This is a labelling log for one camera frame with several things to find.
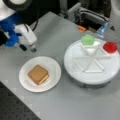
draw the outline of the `wire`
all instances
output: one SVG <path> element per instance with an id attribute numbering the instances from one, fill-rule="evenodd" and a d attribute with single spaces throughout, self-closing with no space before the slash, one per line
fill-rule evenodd
<path id="1" fill-rule="evenodd" d="M 93 14 L 93 15 L 96 15 L 96 16 L 102 18 L 104 21 L 109 22 L 107 19 L 105 19 L 105 17 L 103 17 L 103 16 L 101 16 L 101 15 L 98 15 L 98 14 L 96 14 L 96 13 L 94 13 L 94 12 L 87 11 L 87 10 L 81 10 L 80 12 L 83 12 L 83 13 L 84 13 L 84 12 L 86 12 L 86 13 L 91 13 L 91 14 Z"/>
<path id="2" fill-rule="evenodd" d="M 27 32 L 29 32 L 28 26 L 27 26 L 25 23 L 23 23 L 23 24 L 24 24 L 24 26 L 25 26 Z"/>
<path id="3" fill-rule="evenodd" d="M 38 0 L 37 0 L 37 19 L 36 19 L 36 23 L 35 23 L 35 26 L 34 26 L 34 28 L 32 29 L 32 31 L 34 31 L 35 29 L 36 29 L 36 27 L 37 27 L 37 25 L 38 25 L 38 22 L 39 22 L 39 15 L 40 15 L 40 11 L 39 11 L 39 2 L 38 2 Z"/>

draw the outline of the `gray table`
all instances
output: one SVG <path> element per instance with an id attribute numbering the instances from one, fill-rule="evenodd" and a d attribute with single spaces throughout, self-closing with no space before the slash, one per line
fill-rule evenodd
<path id="1" fill-rule="evenodd" d="M 64 69 L 66 49 L 86 33 L 51 12 L 39 20 L 35 33 L 38 37 L 36 53 L 23 52 L 19 48 L 0 48 L 1 82 L 42 120 L 120 120 L 119 74 L 105 88 L 87 90 L 74 84 Z M 59 83 L 43 93 L 25 90 L 18 78 L 23 64 L 36 56 L 52 57 L 62 69 Z"/>

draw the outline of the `red object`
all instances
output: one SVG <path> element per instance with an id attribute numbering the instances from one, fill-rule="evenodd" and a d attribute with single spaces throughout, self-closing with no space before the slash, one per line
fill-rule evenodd
<path id="1" fill-rule="evenodd" d="M 103 49 L 108 53 L 114 53 L 117 50 L 117 45 L 114 42 L 106 42 Z"/>
<path id="2" fill-rule="evenodd" d="M 85 27 L 80 26 L 80 25 L 78 25 L 78 29 L 81 30 L 81 31 L 83 31 L 83 32 L 85 32 L 87 30 Z"/>

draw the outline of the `bread slice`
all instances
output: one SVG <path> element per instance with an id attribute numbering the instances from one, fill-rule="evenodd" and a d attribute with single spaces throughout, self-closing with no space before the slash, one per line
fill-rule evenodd
<path id="1" fill-rule="evenodd" d="M 41 67 L 40 65 L 36 65 L 32 70 L 28 72 L 28 76 L 37 84 L 43 83 L 48 77 L 48 71 Z"/>

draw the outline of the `green object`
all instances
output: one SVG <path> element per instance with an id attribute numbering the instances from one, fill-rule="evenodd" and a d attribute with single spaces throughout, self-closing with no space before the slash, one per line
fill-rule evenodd
<path id="1" fill-rule="evenodd" d="M 95 38 L 91 35 L 86 34 L 81 39 L 83 45 L 93 45 Z"/>

